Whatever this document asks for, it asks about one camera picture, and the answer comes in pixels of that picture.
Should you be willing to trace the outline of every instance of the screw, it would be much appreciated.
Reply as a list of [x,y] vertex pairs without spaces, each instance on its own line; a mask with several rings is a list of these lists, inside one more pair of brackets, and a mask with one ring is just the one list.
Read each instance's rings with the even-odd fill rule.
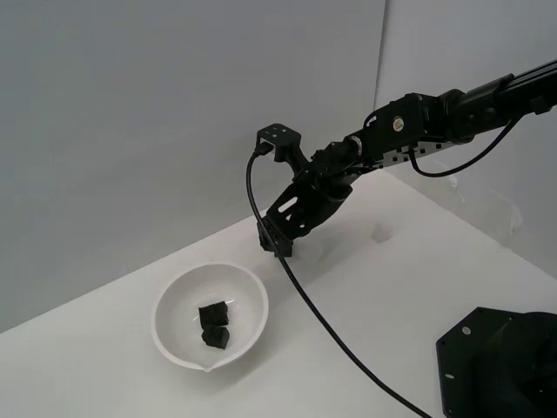
[[484,110],[484,118],[486,120],[494,120],[497,117],[497,111],[493,107]]
[[394,118],[393,129],[395,132],[400,132],[404,129],[404,120],[400,116]]

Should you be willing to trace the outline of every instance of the mounting plate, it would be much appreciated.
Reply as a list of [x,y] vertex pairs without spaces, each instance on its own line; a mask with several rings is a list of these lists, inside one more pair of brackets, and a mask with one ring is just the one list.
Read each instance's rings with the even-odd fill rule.
[[493,418],[474,401],[473,357],[501,327],[521,313],[478,307],[437,341],[443,413],[449,418]]

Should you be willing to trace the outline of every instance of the white table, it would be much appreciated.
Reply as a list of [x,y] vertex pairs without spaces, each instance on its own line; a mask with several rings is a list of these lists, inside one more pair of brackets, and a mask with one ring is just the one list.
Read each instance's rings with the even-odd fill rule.
[[[435,341],[477,306],[557,313],[557,281],[384,172],[296,242],[293,270],[384,381],[441,417]],[[380,244],[377,225],[392,228]],[[271,311],[245,358],[209,374],[166,360],[149,331],[163,285],[227,260]],[[0,416],[411,417],[340,352],[258,246],[253,218],[0,334]]]

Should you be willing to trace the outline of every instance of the black cable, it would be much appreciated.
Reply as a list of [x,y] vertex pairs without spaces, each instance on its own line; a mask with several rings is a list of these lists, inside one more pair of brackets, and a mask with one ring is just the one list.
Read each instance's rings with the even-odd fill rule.
[[493,150],[493,148],[495,148],[497,146],[497,144],[499,142],[501,142],[503,140],[503,138],[511,131],[511,129],[514,128],[514,126],[516,124],[518,124],[520,118],[515,118],[512,119],[507,126],[505,126],[505,129],[503,129],[503,131],[500,132],[500,134],[497,136],[497,138],[490,144],[487,146],[487,148],[480,152],[477,156],[475,156],[474,158],[472,158],[470,161],[468,161],[467,163],[464,163],[463,165],[459,165],[458,167],[455,167],[451,170],[447,170],[445,172],[423,172],[419,167],[418,167],[418,162],[416,161],[416,156],[414,154],[414,151],[411,150],[409,152],[409,156],[410,156],[410,162],[412,163],[412,168],[418,173],[421,174],[424,177],[429,177],[429,178],[439,178],[439,177],[446,177],[446,176],[451,176],[457,172],[461,172],[462,170],[468,168],[470,165],[476,164],[478,161],[480,161],[482,158],[484,158],[489,152],[491,152]]
[[345,352],[345,354],[350,358],[350,360],[352,360],[353,363],[362,372],[364,372],[364,374],[367,377],[369,377],[373,381],[373,383],[375,383],[377,386],[379,386],[381,389],[383,389],[385,392],[387,392],[392,398],[394,398],[395,400],[397,400],[398,402],[403,404],[408,409],[412,410],[418,416],[421,416],[422,418],[432,418],[430,415],[426,414],[424,411],[422,411],[421,409],[419,409],[418,407],[413,405],[410,401],[407,401],[405,398],[403,398],[402,396],[397,394],[394,390],[389,388],[385,383],[383,383],[383,381],[381,381],[381,379],[379,377],[377,377],[369,368],[367,368],[366,365],[364,363],[362,363],[358,357],[356,357],[356,355],[350,350],[350,348],[348,348],[348,346],[340,339],[339,335],[335,332],[335,330],[332,329],[332,327],[329,325],[329,323],[323,317],[321,312],[313,304],[312,300],[307,295],[304,288],[299,284],[299,282],[296,279],[296,276],[294,275],[294,273],[292,272],[290,266],[288,266],[288,263],[286,262],[285,257],[279,251],[279,247],[277,246],[277,243],[274,241],[274,239],[272,239],[271,235],[269,234],[269,231],[267,230],[267,227],[265,226],[263,220],[261,219],[261,215],[259,214],[259,209],[258,209],[258,207],[255,203],[255,198],[253,198],[253,190],[252,190],[253,161],[255,161],[255,159],[259,155],[263,155],[266,152],[267,152],[267,150],[258,151],[258,149],[256,149],[256,151],[250,157],[249,162],[247,163],[247,169],[246,169],[246,173],[245,173],[245,186],[247,187],[247,198],[250,200],[250,206],[252,207],[253,214],[255,215],[255,219],[257,220],[259,226],[261,227],[261,230],[265,234],[265,237],[271,243],[272,248],[273,248],[273,250],[275,251],[275,254],[278,257],[278,261],[280,261],[280,264],[285,269],[285,272],[288,275],[288,278],[290,279],[290,281],[292,282],[294,287],[296,287],[296,290],[298,291],[299,295],[302,297],[302,299],[304,300],[306,305],[310,308],[310,310],[313,312],[313,314],[319,320],[321,325],[326,329],[326,331],[332,336],[332,338],[339,345],[339,347],[342,349],[342,351]]

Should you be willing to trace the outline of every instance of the small white object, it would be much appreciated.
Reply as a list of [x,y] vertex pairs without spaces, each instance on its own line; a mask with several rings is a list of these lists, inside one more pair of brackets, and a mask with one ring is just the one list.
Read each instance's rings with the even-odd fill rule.
[[393,227],[384,222],[378,222],[372,231],[372,239],[378,244],[388,241],[393,237]]
[[[230,339],[225,350],[201,339],[200,307],[224,300]],[[210,372],[245,354],[263,332],[269,298],[263,283],[249,270],[228,263],[209,263],[180,274],[162,292],[152,311],[151,334],[158,350],[182,367]]]

